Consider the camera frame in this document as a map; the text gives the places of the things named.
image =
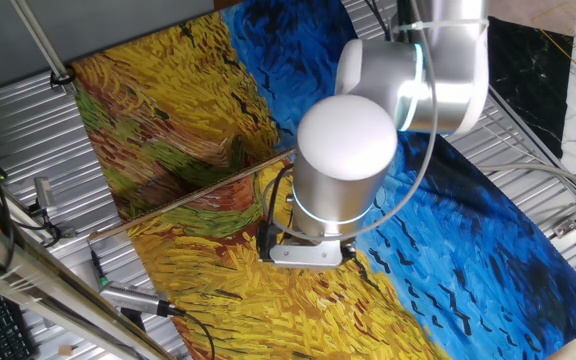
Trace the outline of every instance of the canvas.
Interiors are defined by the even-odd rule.
[[[122,218],[293,146],[354,37],[338,1],[251,0],[74,64]],[[406,193],[428,136],[399,140],[369,222]],[[156,288],[207,324],[217,358],[545,359],[576,337],[574,270],[442,138],[411,202],[336,270],[257,261],[261,190],[281,166],[129,230]],[[209,356],[196,325],[175,324],[194,357]]]

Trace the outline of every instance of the metal grid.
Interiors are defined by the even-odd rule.
[[[33,178],[47,176],[58,203],[58,226],[73,226],[51,253],[73,272],[90,267],[87,238],[93,230],[120,224],[110,190],[72,96],[50,88],[49,74],[0,89],[0,166],[8,190],[23,204],[35,201]],[[96,242],[94,249],[109,280],[152,287],[126,233]],[[57,357],[59,345],[76,345],[71,359],[112,358],[88,341],[30,311],[24,318],[39,346],[39,359]],[[169,352],[189,356],[169,319],[144,316],[147,333]]]

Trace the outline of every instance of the grey panel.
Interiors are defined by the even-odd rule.
[[[90,145],[72,96],[51,89],[48,74],[0,89],[0,166],[9,174],[8,190],[25,205],[35,201],[33,178],[47,176],[57,202],[58,226],[73,226],[75,239],[62,239],[51,253],[69,268],[90,266],[87,237],[120,223],[108,184]],[[110,280],[152,288],[126,233],[93,245]],[[37,314],[24,318],[39,345],[40,359],[58,358],[59,345],[76,345],[76,359],[112,358],[103,349]],[[187,354],[169,319],[144,316],[148,334],[169,351]]]
[[[65,62],[213,10],[212,0],[28,0]],[[48,69],[17,16],[0,0],[0,85]]]

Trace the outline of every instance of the black cable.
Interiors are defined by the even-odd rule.
[[[274,217],[273,214],[275,213],[275,202],[277,201],[277,193],[279,192],[279,182],[284,177],[286,171],[292,169],[292,167],[293,164],[288,164],[284,166],[283,169],[279,170],[279,174],[277,174],[277,178],[275,180],[275,183],[273,184],[272,194],[270,195],[270,204],[268,205],[268,224],[270,225],[272,225],[272,219]]]
[[[56,227],[55,225],[49,223],[48,229],[50,229],[50,230],[53,231],[53,235],[52,235],[53,238],[52,238],[52,241],[51,241],[51,242],[49,242],[48,244],[44,245],[44,248],[45,248],[45,249],[48,249],[49,247],[54,246],[56,243],[59,242],[59,240],[61,240],[61,230],[59,230],[58,227]]]
[[[26,225],[26,224],[22,224],[20,222],[17,221],[13,221],[17,226],[22,227],[24,229],[28,229],[28,230],[34,230],[34,231],[39,231],[39,230],[50,230],[50,232],[52,233],[52,241],[49,242],[48,244],[44,245],[44,248],[49,248],[54,246],[55,244],[57,244],[59,242],[59,240],[61,240],[61,230],[59,230],[58,227],[56,227],[55,225],[53,225],[50,222],[50,218],[48,217],[48,215],[44,215],[44,224],[42,226],[31,226],[31,225]]]
[[[30,226],[30,225],[22,224],[22,223],[17,222],[17,221],[13,221],[13,222],[15,223],[15,225],[22,227],[24,229],[28,229],[28,230],[39,231],[39,230],[44,230],[44,229],[48,228],[47,224],[44,224],[43,226]]]
[[[208,328],[206,328],[206,326],[201,321],[197,320],[196,317],[188,314],[187,312],[177,308],[169,308],[168,314],[172,316],[186,317],[192,320],[195,324],[199,325],[199,327],[206,333],[206,337],[208,338],[208,342],[210,343],[210,351],[212,352],[211,358],[212,360],[215,360],[215,344],[212,341],[212,336],[210,335]]]
[[[1,211],[0,211],[0,229],[2,233],[7,233],[10,243],[8,245],[8,255],[6,256],[6,262],[4,266],[0,267],[0,271],[6,273],[10,264],[12,263],[12,257],[15,253],[15,227],[12,225],[10,220],[10,209],[8,208],[8,202],[6,201],[6,193],[0,182],[0,200],[1,200]]]
[[[364,2],[368,6],[368,8],[372,12],[372,14],[375,16],[375,18],[377,18],[377,22],[381,26],[381,29],[384,31],[384,34],[386,36],[386,41],[390,41],[390,31],[388,31],[388,27],[384,23],[384,19],[381,17],[381,14],[379,13],[379,10],[377,9],[377,3],[375,2],[375,0],[372,0],[372,1],[373,1],[373,4],[375,5],[375,7],[373,7],[373,5],[370,4],[369,0],[364,0]]]

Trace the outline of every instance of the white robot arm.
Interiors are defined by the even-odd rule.
[[[396,29],[408,32],[411,42],[352,40],[345,46],[335,96],[315,104],[299,125],[294,230],[262,224],[262,260],[327,269],[352,258],[354,239],[344,235],[363,224],[395,155],[397,131],[429,132],[436,121],[441,133],[461,133],[477,122],[488,91],[487,1],[413,5],[419,15],[413,18],[421,21]],[[295,236],[277,245],[273,237],[281,230]]]

